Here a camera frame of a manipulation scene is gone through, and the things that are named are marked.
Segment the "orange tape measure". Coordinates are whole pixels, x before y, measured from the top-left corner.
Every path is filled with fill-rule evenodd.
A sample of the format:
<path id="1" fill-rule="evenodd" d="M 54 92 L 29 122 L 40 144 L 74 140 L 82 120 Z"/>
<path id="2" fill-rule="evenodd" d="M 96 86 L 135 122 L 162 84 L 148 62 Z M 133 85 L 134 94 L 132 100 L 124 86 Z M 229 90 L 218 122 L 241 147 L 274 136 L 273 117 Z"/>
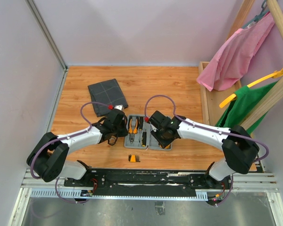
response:
<path id="1" fill-rule="evenodd" d="M 171 149 L 172 147 L 171 147 L 171 144 L 169 144 L 169 145 L 167 145 L 167 146 L 162 146 L 162 145 L 159 145 L 159 148 L 160 149 Z"/>

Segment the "orange black pliers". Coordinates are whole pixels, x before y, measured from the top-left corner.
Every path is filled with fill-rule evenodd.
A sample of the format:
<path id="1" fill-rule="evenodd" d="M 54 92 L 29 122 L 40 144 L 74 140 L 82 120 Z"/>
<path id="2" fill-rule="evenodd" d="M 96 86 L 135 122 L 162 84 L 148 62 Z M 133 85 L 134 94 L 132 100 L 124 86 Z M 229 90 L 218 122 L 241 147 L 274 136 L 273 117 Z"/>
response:
<path id="1" fill-rule="evenodd" d="M 137 134 L 137 129 L 138 129 L 138 126 L 139 126 L 139 121 L 138 121 L 137 117 L 135 118 L 135 126 L 132 126 L 132 122 L 133 122 L 133 117 L 130 116 L 128 128 L 129 128 L 129 141 L 130 141 L 131 144 L 134 142 L 134 137 L 135 137 L 135 134 Z"/>

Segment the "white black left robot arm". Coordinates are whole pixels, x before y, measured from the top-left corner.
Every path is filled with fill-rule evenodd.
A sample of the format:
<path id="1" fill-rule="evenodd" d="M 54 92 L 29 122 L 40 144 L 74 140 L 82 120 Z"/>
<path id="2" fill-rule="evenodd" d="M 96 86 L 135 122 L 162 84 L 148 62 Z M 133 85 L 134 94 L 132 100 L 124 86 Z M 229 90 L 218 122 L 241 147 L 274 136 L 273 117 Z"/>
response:
<path id="1" fill-rule="evenodd" d="M 67 161 L 69 154 L 87 146 L 109 142 L 128 135 L 125 113 L 113 108 L 106 117 L 83 130 L 70 134 L 54 135 L 48 132 L 28 156 L 26 163 L 32 177 L 51 182 L 57 178 L 71 178 L 79 185 L 87 186 L 91 182 L 88 165 L 81 161 Z"/>

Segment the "black yellow thick screwdriver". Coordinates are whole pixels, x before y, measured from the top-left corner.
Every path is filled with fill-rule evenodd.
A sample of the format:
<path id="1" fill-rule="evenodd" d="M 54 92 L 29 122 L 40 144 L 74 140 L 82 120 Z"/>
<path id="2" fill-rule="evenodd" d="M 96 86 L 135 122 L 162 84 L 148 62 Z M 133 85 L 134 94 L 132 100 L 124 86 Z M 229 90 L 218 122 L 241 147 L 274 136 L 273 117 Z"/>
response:
<path id="1" fill-rule="evenodd" d="M 142 131 L 142 129 L 143 129 L 143 122 L 144 122 L 144 118 L 142 116 L 140 116 L 139 117 L 139 126 L 138 126 L 139 131 Z"/>

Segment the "black yellow slim screwdriver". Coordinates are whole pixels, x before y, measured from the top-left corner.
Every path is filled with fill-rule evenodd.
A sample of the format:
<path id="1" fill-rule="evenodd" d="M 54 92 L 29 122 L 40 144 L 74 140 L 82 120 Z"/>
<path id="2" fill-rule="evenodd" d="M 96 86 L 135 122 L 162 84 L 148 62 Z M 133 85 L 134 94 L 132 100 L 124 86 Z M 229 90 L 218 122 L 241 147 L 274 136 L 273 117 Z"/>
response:
<path id="1" fill-rule="evenodd" d="M 147 145 L 147 132 L 144 131 L 142 133 L 142 138 L 141 138 L 141 146 L 145 147 Z"/>

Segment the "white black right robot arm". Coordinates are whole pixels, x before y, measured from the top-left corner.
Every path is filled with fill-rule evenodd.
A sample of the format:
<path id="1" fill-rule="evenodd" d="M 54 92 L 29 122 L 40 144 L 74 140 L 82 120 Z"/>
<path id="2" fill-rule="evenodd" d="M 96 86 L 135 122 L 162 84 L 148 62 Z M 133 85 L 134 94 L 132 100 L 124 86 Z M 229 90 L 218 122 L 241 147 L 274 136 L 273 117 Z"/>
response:
<path id="1" fill-rule="evenodd" d="M 151 134 L 162 148 L 176 139 L 190 139 L 223 152 L 224 157 L 211 163 L 203 176 L 203 183 L 209 188 L 216 188 L 234 173 L 247 174 L 259 152 L 259 146 L 241 126 L 218 128 L 183 116 L 169 118 L 159 111 L 155 111 L 147 123 L 152 126 Z"/>

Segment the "grey plastic tool case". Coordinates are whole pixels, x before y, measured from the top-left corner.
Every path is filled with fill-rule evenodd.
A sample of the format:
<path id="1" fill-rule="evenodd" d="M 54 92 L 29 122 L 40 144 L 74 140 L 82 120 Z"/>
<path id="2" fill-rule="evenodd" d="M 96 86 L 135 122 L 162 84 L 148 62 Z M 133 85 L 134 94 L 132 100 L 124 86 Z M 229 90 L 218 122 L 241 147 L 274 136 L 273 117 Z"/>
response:
<path id="1" fill-rule="evenodd" d="M 129 115 L 127 122 L 128 135 L 124 138 L 124 147 L 142 150 L 171 150 L 172 145 L 162 148 L 151 134 L 153 128 L 145 122 L 142 115 Z"/>

